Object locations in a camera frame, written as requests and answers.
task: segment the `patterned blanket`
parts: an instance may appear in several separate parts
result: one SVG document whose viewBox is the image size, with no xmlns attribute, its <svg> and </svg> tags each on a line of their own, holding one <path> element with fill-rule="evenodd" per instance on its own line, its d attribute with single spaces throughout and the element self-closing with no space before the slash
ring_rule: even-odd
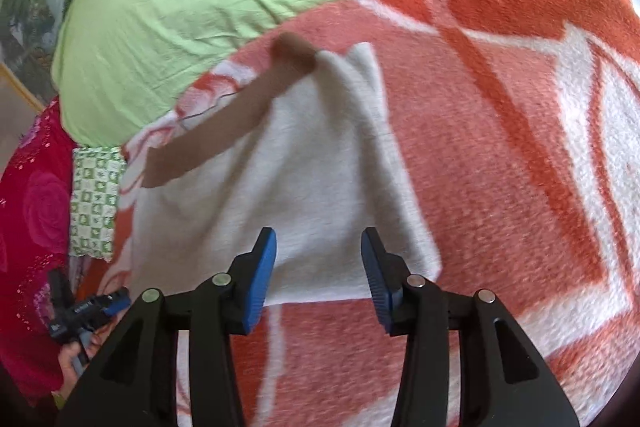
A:
<svg viewBox="0 0 640 427">
<path fill-rule="evenodd" d="M 590 422 L 640 349 L 640 24 L 629 0 L 339 0 L 295 17 L 204 73 L 126 144 L 114 262 L 92 265 L 84 291 L 130 282 L 148 150 L 265 71 L 283 31 L 340 53 L 372 44 L 442 260 L 438 285 L 494 290 Z M 383 334 L 368 299 L 268 307 L 233 348 L 249 425 L 390 424 L 403 340 Z M 452 425 L 457 349 L 453 339 Z"/>
</svg>

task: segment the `round metal rivet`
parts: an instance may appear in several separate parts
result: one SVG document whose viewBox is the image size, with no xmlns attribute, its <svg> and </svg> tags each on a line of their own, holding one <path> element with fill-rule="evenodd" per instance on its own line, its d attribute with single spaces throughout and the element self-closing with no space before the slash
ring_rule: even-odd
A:
<svg viewBox="0 0 640 427">
<path fill-rule="evenodd" d="M 142 300 L 145 302 L 155 302 L 160 297 L 160 292 L 155 288 L 149 288 L 142 292 Z"/>
<path fill-rule="evenodd" d="M 425 279 L 422 275 L 412 273 L 409 277 L 406 278 L 406 283 L 409 286 L 413 286 L 414 288 L 422 288 L 425 284 L 427 284 L 427 279 Z"/>
<path fill-rule="evenodd" d="M 478 292 L 478 298 L 482 302 L 486 302 L 487 304 L 491 304 L 492 302 L 495 301 L 495 293 L 493 293 L 491 290 L 480 290 Z"/>
<path fill-rule="evenodd" d="M 211 278 L 211 282 L 216 286 L 226 286 L 231 282 L 231 276 L 226 272 L 216 273 Z"/>
</svg>

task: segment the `gray fabric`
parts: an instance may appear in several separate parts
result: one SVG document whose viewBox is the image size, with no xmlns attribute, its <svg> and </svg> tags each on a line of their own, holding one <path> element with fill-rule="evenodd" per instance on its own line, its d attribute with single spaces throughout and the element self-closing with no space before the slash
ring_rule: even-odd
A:
<svg viewBox="0 0 640 427">
<path fill-rule="evenodd" d="M 278 241 L 267 304 L 369 297 L 360 234 L 370 226 L 412 271 L 436 279 L 440 258 L 386 121 L 372 47 L 319 52 L 316 63 L 233 147 L 141 188 L 134 298 L 195 288 L 250 251 L 261 227 Z"/>
</svg>

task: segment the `metal pin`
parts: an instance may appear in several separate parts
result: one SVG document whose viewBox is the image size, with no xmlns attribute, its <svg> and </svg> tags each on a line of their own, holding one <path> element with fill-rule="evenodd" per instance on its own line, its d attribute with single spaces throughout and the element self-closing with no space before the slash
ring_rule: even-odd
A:
<svg viewBox="0 0 640 427">
<path fill-rule="evenodd" d="M 422 275 L 412 273 L 409 277 L 406 278 L 406 283 L 409 286 L 413 286 L 414 288 L 422 288 L 425 284 L 427 284 L 427 279 L 425 279 Z"/>
<path fill-rule="evenodd" d="M 231 282 L 231 276 L 226 272 L 216 273 L 211 278 L 211 282 L 216 286 L 226 286 Z"/>
<path fill-rule="evenodd" d="M 482 302 L 486 302 L 487 304 L 491 304 L 495 301 L 495 293 L 491 290 L 482 289 L 478 292 L 478 298 Z"/>
<path fill-rule="evenodd" d="M 155 288 L 149 288 L 142 292 L 142 300 L 145 302 L 155 302 L 160 297 L 160 292 Z"/>
</svg>

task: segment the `green floral fabric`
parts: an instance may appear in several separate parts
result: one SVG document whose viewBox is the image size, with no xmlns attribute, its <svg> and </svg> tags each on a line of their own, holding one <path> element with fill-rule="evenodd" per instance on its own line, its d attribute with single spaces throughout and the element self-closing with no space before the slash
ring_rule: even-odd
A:
<svg viewBox="0 0 640 427">
<path fill-rule="evenodd" d="M 81 147 L 74 150 L 70 255 L 111 260 L 118 186 L 126 167 L 120 147 Z"/>
</svg>

